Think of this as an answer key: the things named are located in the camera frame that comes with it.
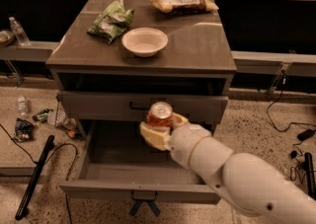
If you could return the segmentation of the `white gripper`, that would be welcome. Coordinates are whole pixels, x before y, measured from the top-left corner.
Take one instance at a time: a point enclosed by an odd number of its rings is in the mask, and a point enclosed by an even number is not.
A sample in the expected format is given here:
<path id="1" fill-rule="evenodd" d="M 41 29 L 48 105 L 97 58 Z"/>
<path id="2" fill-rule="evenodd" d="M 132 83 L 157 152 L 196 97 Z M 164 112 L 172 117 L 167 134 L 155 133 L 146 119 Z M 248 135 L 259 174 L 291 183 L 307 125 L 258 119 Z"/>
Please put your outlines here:
<path id="1" fill-rule="evenodd" d="M 172 159 L 188 169 L 194 149 L 203 139 L 211 136 L 211 132 L 202 126 L 188 122 L 186 117 L 174 112 L 171 137 L 169 127 L 151 126 L 146 122 L 140 123 L 140 134 L 151 147 L 161 151 L 170 149 Z"/>

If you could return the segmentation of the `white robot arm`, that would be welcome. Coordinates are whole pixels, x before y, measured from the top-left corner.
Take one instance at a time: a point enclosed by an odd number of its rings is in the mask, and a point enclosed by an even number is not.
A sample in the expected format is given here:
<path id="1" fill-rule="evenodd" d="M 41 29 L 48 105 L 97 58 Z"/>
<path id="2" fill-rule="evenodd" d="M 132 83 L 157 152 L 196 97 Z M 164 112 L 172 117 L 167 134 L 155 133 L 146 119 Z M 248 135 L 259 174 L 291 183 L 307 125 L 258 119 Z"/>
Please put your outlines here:
<path id="1" fill-rule="evenodd" d="M 264 215 L 278 224 L 316 224 L 316 200 L 261 158 L 236 153 L 211 132 L 179 114 L 171 127 L 140 124 L 145 141 L 202 178 L 246 216 Z"/>

